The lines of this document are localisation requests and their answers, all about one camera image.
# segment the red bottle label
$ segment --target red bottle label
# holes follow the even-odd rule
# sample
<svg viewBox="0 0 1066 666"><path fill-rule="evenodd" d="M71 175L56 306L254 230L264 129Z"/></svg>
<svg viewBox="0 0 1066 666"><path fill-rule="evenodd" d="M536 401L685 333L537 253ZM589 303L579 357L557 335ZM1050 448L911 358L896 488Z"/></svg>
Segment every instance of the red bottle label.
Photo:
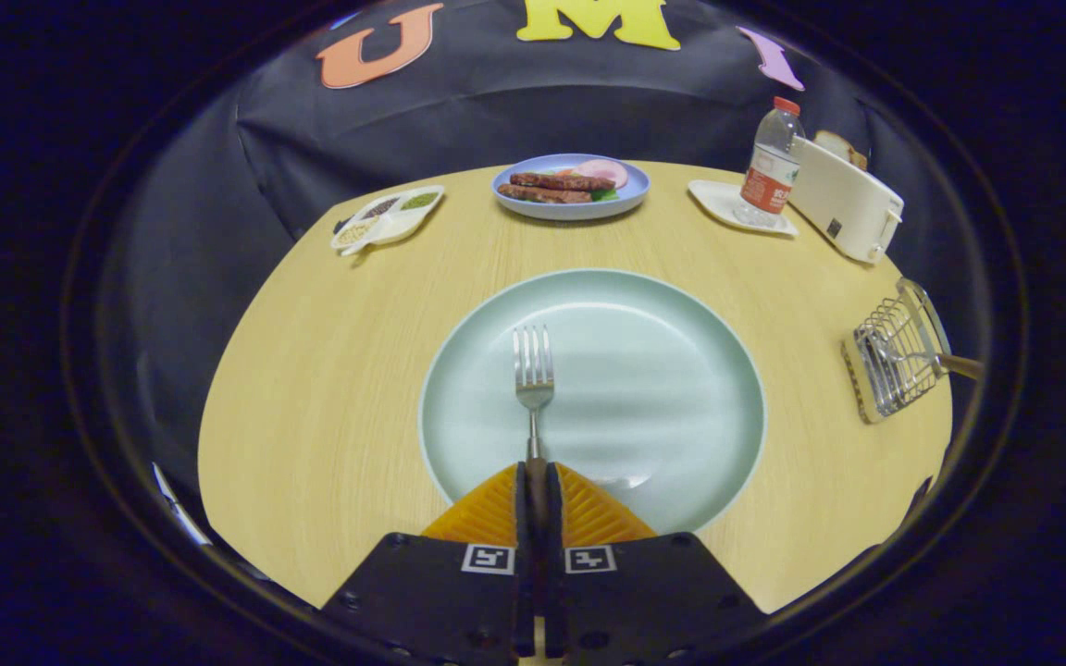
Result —
<svg viewBox="0 0 1066 666"><path fill-rule="evenodd" d="M771 214L778 214L788 202L788 193L796 182L801 165L786 156L756 146L752 168L743 182L743 199Z"/></svg>

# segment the metal toast rack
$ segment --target metal toast rack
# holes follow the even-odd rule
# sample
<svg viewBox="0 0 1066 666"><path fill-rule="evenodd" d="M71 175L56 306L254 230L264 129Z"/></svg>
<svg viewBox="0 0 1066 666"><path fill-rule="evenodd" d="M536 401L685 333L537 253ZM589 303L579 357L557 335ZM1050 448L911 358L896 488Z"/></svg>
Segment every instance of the metal toast rack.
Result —
<svg viewBox="0 0 1066 666"><path fill-rule="evenodd" d="M936 308L921 286L905 277L895 286L900 297L883 298L841 345L859 413L870 423L919 400L949 371L972 379L983 372L981 362L952 355Z"/></svg>

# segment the wooden table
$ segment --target wooden table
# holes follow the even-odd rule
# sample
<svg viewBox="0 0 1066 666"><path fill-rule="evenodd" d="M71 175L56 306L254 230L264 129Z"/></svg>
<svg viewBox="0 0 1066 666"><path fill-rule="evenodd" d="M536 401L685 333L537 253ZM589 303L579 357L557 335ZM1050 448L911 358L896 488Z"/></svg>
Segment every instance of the wooden table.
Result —
<svg viewBox="0 0 1066 666"><path fill-rule="evenodd" d="M942 464L947 380L877 425L861 421L838 345L900 272L846 260L800 214L795 240L734 230L687 193L741 182L693 165L635 163L642 206L594 223L547 223L492 199L503 167L447 186L420 230L338 257L332 228L379 193L332 208L274 271L225 350L199 431L208 522L262 572L316 606L390 531L447 508L419 451L418 397L453 326L510 283L554 270L631 270L714 309L754 356L769 404L757 472L699 532L764 612L829 578L900 526Z"/></svg>

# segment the toaster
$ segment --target toaster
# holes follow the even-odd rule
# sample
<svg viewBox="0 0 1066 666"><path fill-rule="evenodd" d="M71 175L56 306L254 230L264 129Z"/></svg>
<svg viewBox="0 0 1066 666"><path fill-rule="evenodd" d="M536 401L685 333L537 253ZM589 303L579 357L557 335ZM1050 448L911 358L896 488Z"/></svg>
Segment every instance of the toaster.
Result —
<svg viewBox="0 0 1066 666"><path fill-rule="evenodd" d="M838 251L878 263L902 222L902 197L870 173L807 139L792 140L801 170L788 202Z"/></svg>

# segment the red bottle cap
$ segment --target red bottle cap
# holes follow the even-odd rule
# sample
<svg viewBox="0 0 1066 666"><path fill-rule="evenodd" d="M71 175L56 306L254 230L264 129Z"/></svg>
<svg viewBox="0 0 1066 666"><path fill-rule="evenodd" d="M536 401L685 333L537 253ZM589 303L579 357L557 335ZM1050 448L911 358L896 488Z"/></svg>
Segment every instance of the red bottle cap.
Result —
<svg viewBox="0 0 1066 666"><path fill-rule="evenodd" d="M771 101L775 104L776 109L788 111L788 113L794 116L801 115L801 109L796 105L795 101L788 101L782 97L773 97L771 98Z"/></svg>

